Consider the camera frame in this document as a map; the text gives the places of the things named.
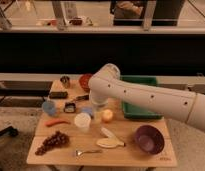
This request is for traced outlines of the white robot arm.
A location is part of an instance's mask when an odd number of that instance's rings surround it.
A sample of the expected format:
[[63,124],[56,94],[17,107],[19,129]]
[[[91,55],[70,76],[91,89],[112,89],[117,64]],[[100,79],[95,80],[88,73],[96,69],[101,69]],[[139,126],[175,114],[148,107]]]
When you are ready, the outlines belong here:
[[88,86],[94,106],[105,105],[108,98],[117,98],[205,132],[204,94],[122,81],[119,68],[112,63],[100,68]]

